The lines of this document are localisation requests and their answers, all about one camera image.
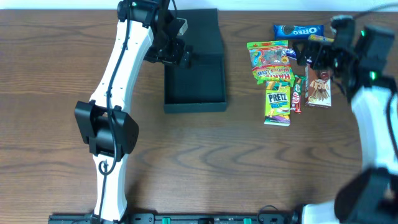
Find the brown Pocky box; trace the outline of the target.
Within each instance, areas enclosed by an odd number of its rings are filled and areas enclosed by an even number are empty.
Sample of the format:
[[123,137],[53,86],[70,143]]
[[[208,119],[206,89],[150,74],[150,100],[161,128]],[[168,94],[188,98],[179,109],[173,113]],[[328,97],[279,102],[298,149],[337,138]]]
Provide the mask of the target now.
[[331,107],[331,71],[305,68],[305,104],[322,108]]

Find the black gift box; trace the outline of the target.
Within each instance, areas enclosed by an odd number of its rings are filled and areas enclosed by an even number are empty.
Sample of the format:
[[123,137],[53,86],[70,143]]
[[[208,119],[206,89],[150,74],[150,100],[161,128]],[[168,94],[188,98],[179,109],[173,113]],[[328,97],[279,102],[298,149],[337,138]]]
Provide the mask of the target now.
[[193,51],[188,68],[164,67],[164,112],[225,111],[228,101],[218,10],[182,10],[178,15],[188,22],[182,39]]

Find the blue Oreo cookie pack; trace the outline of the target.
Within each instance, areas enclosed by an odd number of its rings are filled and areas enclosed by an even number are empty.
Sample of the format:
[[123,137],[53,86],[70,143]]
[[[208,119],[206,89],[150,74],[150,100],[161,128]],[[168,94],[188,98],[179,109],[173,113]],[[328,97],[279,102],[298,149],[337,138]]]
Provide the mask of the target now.
[[324,35],[324,25],[273,25],[275,39],[308,39],[310,35]]

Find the Haribo sour worms bag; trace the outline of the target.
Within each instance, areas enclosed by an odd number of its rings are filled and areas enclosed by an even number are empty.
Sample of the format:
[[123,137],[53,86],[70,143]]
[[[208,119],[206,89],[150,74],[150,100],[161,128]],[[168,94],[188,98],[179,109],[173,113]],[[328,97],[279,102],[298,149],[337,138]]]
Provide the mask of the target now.
[[294,84],[294,73],[286,54],[287,40],[248,42],[246,44],[251,59],[252,74],[258,84],[268,81]]

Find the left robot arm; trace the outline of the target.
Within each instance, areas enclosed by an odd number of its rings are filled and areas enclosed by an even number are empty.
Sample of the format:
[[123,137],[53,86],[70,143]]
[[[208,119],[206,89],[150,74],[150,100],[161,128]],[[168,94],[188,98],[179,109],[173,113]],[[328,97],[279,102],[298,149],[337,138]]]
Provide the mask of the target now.
[[125,219],[126,166],[136,146],[138,124],[132,119],[134,86],[143,61],[187,68],[192,46],[180,39],[187,20],[170,11],[174,1],[122,0],[117,33],[104,75],[89,101],[78,101],[75,118],[96,165],[97,201],[81,223],[121,223]]

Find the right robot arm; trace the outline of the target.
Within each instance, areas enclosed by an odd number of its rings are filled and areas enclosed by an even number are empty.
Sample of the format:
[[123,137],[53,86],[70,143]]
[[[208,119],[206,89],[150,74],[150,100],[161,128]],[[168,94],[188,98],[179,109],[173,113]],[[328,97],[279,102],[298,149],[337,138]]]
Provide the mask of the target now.
[[397,223],[397,84],[383,73],[395,35],[369,25],[353,45],[355,23],[353,16],[332,17],[332,42],[293,44],[299,65],[331,69],[341,79],[358,124],[363,166],[334,200],[301,206],[296,223]]

